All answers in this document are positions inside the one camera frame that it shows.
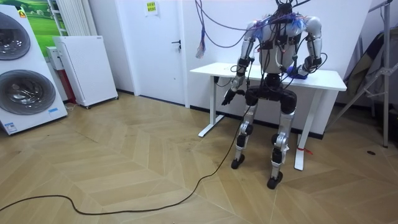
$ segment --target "humanoid robot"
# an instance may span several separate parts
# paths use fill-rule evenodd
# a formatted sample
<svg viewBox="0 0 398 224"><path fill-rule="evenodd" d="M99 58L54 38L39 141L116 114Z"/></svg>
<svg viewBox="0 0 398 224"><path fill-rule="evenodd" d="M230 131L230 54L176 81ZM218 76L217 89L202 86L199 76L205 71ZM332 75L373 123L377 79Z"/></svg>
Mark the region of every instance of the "humanoid robot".
<svg viewBox="0 0 398 224"><path fill-rule="evenodd" d="M297 78L305 78L322 64L322 33L319 18L304 17L293 13L292 0L287 3L281 3L279 0L276 2L278 10L273 15L261 21L253 21L248 25L242 53L236 66L236 76L222 102L222 105L229 104L236 94L245 95L246 99L246 113L239 128L235 158L231 164L232 169L237 169L244 161L242 151L245 150L249 136L253 132L252 124L258 100L280 102L279 130L271 139L274 148L271 158L271 177L267 183L270 189L275 189L283 177L280 167L284 163L286 151L289 149L287 143L297 103L296 94L283 86L280 74L284 74L287 68L294 64L293 67L290 67L290 73ZM303 31L308 33L305 40L309 56L305 59L304 64L297 66L297 51ZM250 86L244 92L239 90L239 87L245 80L249 64L254 61L249 55L256 39L260 42L262 80L259 86Z"/></svg>

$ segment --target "door handle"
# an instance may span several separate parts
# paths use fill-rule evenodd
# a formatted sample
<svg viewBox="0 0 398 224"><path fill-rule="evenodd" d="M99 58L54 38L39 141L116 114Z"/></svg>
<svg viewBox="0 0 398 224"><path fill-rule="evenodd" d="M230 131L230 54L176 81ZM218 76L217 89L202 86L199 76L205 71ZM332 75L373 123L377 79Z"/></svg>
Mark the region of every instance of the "door handle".
<svg viewBox="0 0 398 224"><path fill-rule="evenodd" d="M181 50L181 40L172 42L172 44L180 44L179 49Z"/></svg>

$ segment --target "white desk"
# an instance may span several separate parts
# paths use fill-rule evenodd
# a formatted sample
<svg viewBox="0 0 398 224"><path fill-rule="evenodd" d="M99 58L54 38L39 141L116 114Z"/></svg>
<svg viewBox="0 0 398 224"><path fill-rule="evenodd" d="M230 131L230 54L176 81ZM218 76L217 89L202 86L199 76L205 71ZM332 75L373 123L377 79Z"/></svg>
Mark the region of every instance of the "white desk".
<svg viewBox="0 0 398 224"><path fill-rule="evenodd" d="M200 75L206 75L210 77L210 124L199 133L200 137L203 137L209 132L221 119L223 115L216 116L216 84L214 83L215 77L234 78L235 73L231 72L230 68L235 65L232 63L212 63L200 68L191 70L193 73ZM261 79L261 68L259 65L253 65L250 72L251 80ZM287 85L292 79L286 78L283 84ZM306 80L295 79L290 84L292 86L302 86L305 88L316 89L315 94L312 98L310 111L308 112L307 119L304 124L303 133L298 136L298 144L296 150L296 158L294 168L303 170L304 167L304 152L305 142L307 141L312 121L315 113L318 109L319 101L322 96L323 90L337 90L346 91L347 87L340 78L339 74L334 71L318 70L317 72L310 74Z"/></svg>

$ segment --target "green poster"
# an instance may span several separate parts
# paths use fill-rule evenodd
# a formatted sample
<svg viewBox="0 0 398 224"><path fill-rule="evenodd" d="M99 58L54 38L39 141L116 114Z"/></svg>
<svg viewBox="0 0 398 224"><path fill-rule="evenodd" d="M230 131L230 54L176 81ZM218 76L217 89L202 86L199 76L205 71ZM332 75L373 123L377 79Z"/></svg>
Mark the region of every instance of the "green poster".
<svg viewBox="0 0 398 224"><path fill-rule="evenodd" d="M54 46L52 37L60 35L50 12L47 0L0 0L0 4L24 8L40 49L44 57L47 57L48 55L45 47ZM58 19L61 23L61 27L64 28L63 22L61 22L60 18Z"/></svg>

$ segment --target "red object on floor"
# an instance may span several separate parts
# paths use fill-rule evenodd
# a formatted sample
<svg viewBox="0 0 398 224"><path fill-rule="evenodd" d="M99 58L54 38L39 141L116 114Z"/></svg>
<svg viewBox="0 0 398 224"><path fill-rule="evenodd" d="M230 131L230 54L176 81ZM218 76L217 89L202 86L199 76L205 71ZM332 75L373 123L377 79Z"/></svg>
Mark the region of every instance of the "red object on floor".
<svg viewBox="0 0 398 224"><path fill-rule="evenodd" d="M76 104L76 97L75 94L73 94L73 90L72 90L72 86L70 85L69 79L67 77L67 73L65 70L59 70L58 72L58 76L61 79L61 83L63 86L63 89L65 90L65 93L67 94L68 100L71 103Z"/></svg>
<svg viewBox="0 0 398 224"><path fill-rule="evenodd" d="M306 149L306 148L297 148L297 150L300 150L300 151L304 151L304 152L307 152L307 153L309 153L309 154L311 154L311 155L313 155L313 153L311 152L311 151L309 151L308 149Z"/></svg>

